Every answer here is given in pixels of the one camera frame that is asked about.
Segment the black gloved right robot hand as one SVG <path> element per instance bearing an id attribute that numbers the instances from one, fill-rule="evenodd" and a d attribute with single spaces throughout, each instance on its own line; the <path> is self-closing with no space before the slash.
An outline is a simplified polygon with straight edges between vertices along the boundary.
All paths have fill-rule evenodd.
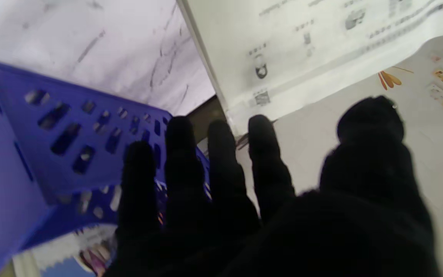
<path id="1" fill-rule="evenodd" d="M 297 196 L 272 123 L 248 121 L 260 212 L 246 193 L 232 132 L 208 128 L 211 199 L 188 117 L 167 126 L 166 225 L 151 146 L 125 156 L 117 256 L 105 277 L 440 277 L 431 216 L 392 100 L 368 97 L 337 125 L 318 189 Z"/>

